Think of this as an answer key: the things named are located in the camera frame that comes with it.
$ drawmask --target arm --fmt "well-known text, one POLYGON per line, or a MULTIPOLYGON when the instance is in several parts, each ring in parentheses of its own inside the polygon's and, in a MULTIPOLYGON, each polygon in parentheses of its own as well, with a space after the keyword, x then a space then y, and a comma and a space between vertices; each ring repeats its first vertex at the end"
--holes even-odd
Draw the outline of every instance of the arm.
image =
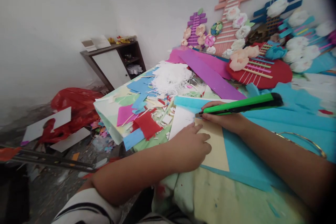
MULTIPOLYGON (((209 102, 202 110, 219 104, 223 102, 209 102)), ((330 186, 333 163, 254 124, 241 114, 203 114, 203 118, 239 135, 309 207, 317 210, 330 186)))
POLYGON ((210 153, 202 125, 190 124, 169 142, 137 152, 97 171, 79 189, 95 188, 111 205, 125 203, 134 194, 170 174, 195 170, 210 153))

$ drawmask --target yellow paper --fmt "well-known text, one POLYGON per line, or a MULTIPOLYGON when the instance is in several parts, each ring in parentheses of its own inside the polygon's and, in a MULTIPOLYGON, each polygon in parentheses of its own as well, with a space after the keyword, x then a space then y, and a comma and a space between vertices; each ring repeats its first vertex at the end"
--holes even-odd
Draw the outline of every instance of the yellow paper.
POLYGON ((195 124, 203 124, 203 128, 200 129, 198 133, 206 133, 210 135, 210 139, 207 143, 211 145, 212 150, 206 155, 202 165, 229 172, 229 163, 226 155, 222 127, 218 124, 210 121, 203 121, 199 118, 195 118, 195 124))

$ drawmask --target hand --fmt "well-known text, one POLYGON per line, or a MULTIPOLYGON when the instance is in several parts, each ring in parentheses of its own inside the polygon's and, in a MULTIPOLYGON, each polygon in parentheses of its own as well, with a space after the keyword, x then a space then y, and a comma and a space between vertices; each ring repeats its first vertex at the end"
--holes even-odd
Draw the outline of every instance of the hand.
POLYGON ((205 142, 210 139, 210 135, 197 134, 202 127, 203 125, 195 126, 195 123, 189 124, 165 143, 165 150, 168 151, 169 162, 175 173, 197 169, 211 152, 211 145, 205 142))
MULTIPOLYGON (((222 101, 211 101, 202 107, 202 111, 205 108, 213 107, 217 105, 225 104, 222 101)), ((228 115, 212 115, 208 113, 202 114, 202 117, 213 123, 221 125, 223 128, 240 135, 250 124, 250 121, 246 119, 242 114, 228 114, 228 115)))

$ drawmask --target wooden cabinet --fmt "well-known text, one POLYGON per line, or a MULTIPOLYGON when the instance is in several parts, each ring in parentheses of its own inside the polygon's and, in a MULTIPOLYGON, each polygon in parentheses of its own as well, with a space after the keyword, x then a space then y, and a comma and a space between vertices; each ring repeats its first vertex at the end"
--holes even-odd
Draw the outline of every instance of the wooden cabinet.
POLYGON ((83 51, 81 55, 110 91, 138 76, 128 72, 129 64, 140 65, 142 70, 146 71, 137 41, 129 44, 113 44, 92 52, 83 51), (131 54, 132 59, 126 60, 125 54, 131 54))

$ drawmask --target cabinet door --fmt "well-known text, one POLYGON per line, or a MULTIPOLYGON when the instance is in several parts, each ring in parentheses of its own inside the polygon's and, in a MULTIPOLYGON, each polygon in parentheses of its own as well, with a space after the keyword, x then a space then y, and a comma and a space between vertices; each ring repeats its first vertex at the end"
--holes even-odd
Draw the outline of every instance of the cabinet door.
POLYGON ((105 74, 114 89, 124 85, 131 78, 122 63, 117 50, 112 50, 92 57, 105 74))

